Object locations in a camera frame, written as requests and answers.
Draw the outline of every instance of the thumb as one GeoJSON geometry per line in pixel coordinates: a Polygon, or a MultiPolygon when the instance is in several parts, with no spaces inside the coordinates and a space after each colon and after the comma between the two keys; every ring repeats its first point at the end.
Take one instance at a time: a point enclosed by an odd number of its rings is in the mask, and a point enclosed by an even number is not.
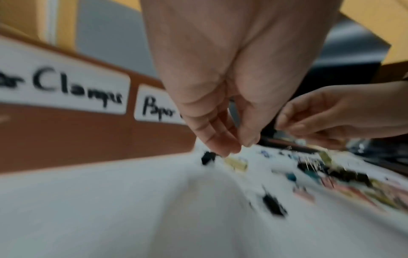
{"type": "Polygon", "coordinates": [[[262,129],[271,122],[278,110],[257,108],[252,104],[240,111],[240,125],[238,127],[238,140],[245,146],[250,147],[257,143],[262,129]]]}
{"type": "Polygon", "coordinates": [[[338,108],[330,108],[295,123],[290,126],[287,131],[292,135],[303,136],[342,125],[343,121],[339,113],[338,108]]]}

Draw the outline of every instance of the white label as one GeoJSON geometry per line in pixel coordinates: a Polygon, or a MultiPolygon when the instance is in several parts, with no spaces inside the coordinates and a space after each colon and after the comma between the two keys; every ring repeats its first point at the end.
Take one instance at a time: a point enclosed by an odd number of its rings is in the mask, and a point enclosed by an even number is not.
{"type": "Polygon", "coordinates": [[[144,84],[137,91],[134,116],[137,121],[186,124],[165,90],[144,84]]]}
{"type": "Polygon", "coordinates": [[[0,37],[0,102],[125,114],[130,78],[0,37]]]}

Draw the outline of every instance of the handwritten label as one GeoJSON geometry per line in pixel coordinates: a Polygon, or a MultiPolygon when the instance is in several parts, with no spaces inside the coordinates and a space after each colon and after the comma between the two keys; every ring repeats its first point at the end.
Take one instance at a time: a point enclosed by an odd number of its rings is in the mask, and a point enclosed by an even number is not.
{"type": "Polygon", "coordinates": [[[130,78],[0,37],[0,102],[125,114],[130,78]]]}
{"type": "Polygon", "coordinates": [[[139,86],[134,116],[138,121],[186,124],[169,94],[148,85],[139,86]]]}

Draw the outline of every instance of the white surface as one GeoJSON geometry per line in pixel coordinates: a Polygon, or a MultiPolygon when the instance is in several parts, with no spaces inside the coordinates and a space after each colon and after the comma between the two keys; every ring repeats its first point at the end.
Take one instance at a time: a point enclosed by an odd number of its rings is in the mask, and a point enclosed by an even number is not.
{"type": "Polygon", "coordinates": [[[130,78],[126,74],[80,62],[5,37],[0,37],[0,57],[0,72],[9,77],[20,77],[24,80],[14,89],[5,87],[0,82],[0,102],[101,113],[126,113],[130,87],[130,78]],[[40,78],[41,84],[50,89],[49,91],[35,88],[33,83],[34,74],[45,67],[54,69],[43,73],[40,78]],[[60,76],[62,72],[68,77],[68,93],[62,92],[60,76]],[[71,93],[73,85],[82,86],[85,95],[73,95],[71,93]],[[88,97],[88,90],[112,93],[115,97],[120,94],[122,103],[108,100],[104,107],[102,100],[88,97]]]}
{"type": "Polygon", "coordinates": [[[407,215],[332,195],[274,149],[244,148],[246,173],[202,166],[204,150],[1,176],[0,257],[406,257],[407,215]],[[271,169],[295,171],[316,204],[271,169]],[[285,219],[256,201],[262,185],[285,219]]]}
{"type": "Polygon", "coordinates": [[[146,84],[137,91],[134,117],[138,121],[186,124],[169,94],[146,84]]]}

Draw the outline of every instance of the human hand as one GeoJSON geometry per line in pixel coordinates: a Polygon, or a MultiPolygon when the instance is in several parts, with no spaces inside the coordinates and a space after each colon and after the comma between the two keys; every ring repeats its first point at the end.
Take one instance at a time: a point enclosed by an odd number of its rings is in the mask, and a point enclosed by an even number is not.
{"type": "Polygon", "coordinates": [[[289,101],[275,128],[330,149],[408,133],[408,82],[328,86],[289,101]]]}
{"type": "Polygon", "coordinates": [[[142,0],[156,68],[183,119],[227,156],[259,140],[318,54],[340,0],[142,0]],[[240,126],[228,113],[235,100],[240,126]]]}

